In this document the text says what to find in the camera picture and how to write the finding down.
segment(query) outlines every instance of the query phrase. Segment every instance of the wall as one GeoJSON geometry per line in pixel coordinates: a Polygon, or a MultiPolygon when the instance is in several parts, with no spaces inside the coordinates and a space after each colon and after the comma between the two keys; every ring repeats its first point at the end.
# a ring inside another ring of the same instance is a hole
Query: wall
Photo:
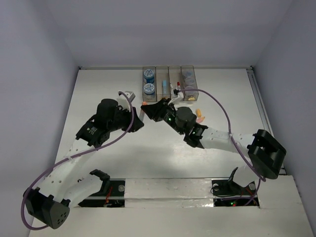
{"type": "Polygon", "coordinates": [[[78,72],[41,0],[0,1],[0,72],[0,232],[22,237],[22,194],[54,163],[78,72]]]}
{"type": "Polygon", "coordinates": [[[45,0],[81,66],[253,65],[292,0],[45,0]]]}
{"type": "Polygon", "coordinates": [[[295,0],[255,66],[277,139],[316,233],[316,1],[295,0]]]}

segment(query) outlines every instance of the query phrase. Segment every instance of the purple cable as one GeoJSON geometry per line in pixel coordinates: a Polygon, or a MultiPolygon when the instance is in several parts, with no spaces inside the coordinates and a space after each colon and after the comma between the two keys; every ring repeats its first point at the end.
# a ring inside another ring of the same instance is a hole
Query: purple cable
{"type": "MultiPolygon", "coordinates": [[[[232,134],[232,127],[231,127],[231,120],[228,117],[228,114],[226,112],[226,110],[224,109],[224,107],[222,106],[222,104],[214,97],[212,96],[210,93],[206,92],[205,90],[201,90],[201,89],[184,89],[184,90],[179,90],[179,91],[200,91],[203,92],[204,94],[208,95],[209,97],[211,97],[222,109],[222,111],[224,112],[226,119],[227,119],[227,123],[228,123],[228,133],[231,135],[232,134]]],[[[254,193],[254,195],[252,196],[252,198],[248,201],[248,203],[246,205],[248,205],[251,201],[253,201],[254,197],[256,196],[258,189],[260,187],[260,183],[261,180],[263,182],[266,181],[265,177],[262,177],[255,169],[254,167],[250,164],[250,162],[247,160],[247,158],[244,156],[244,154],[242,153],[241,149],[239,148],[238,144],[236,143],[235,139],[233,138],[233,136],[231,136],[231,141],[234,145],[234,147],[236,148],[236,150],[238,151],[238,153],[240,154],[241,158],[243,159],[243,161],[249,166],[249,168],[259,177],[259,183],[258,183],[258,188],[256,189],[256,192],[254,193]]]]}
{"type": "MultiPolygon", "coordinates": [[[[94,151],[98,151],[99,149],[102,149],[102,148],[105,148],[105,147],[108,147],[112,144],[114,144],[115,142],[117,142],[118,140],[120,140],[123,136],[126,135],[126,133],[131,129],[132,125],[133,125],[133,121],[134,121],[134,110],[133,110],[133,106],[132,106],[132,102],[129,100],[129,98],[127,97],[127,95],[121,91],[118,92],[118,94],[122,94],[128,101],[129,103],[129,106],[130,106],[130,110],[131,110],[131,113],[132,113],[132,118],[131,118],[131,122],[127,128],[127,130],[121,135],[119,136],[117,139],[113,140],[112,142],[109,142],[108,144],[105,144],[101,147],[98,147],[98,148],[95,148],[95,149],[92,149],[92,150],[89,150],[89,151],[85,151],[85,152],[81,152],[81,153],[78,153],[78,154],[75,154],[73,156],[71,156],[71,158],[77,158],[77,157],[80,157],[82,155],[86,155],[90,152],[94,152],[94,151]]],[[[68,161],[69,159],[68,158],[65,158],[59,162],[57,162],[56,164],[54,164],[52,167],[48,168],[47,170],[45,170],[38,178],[36,178],[33,183],[27,188],[27,190],[25,191],[24,195],[23,195],[23,199],[22,199],[22,204],[21,204],[21,218],[22,218],[22,222],[23,224],[26,226],[26,228],[30,229],[31,231],[39,231],[39,230],[42,230],[42,229],[45,229],[47,228],[48,226],[42,226],[42,227],[32,227],[31,225],[29,225],[29,223],[27,223],[26,219],[25,219],[25,202],[26,202],[26,197],[29,195],[32,187],[42,178],[44,177],[46,174],[49,174],[55,167],[59,166],[60,164],[62,163],[65,163],[66,161],[68,161]]]]}

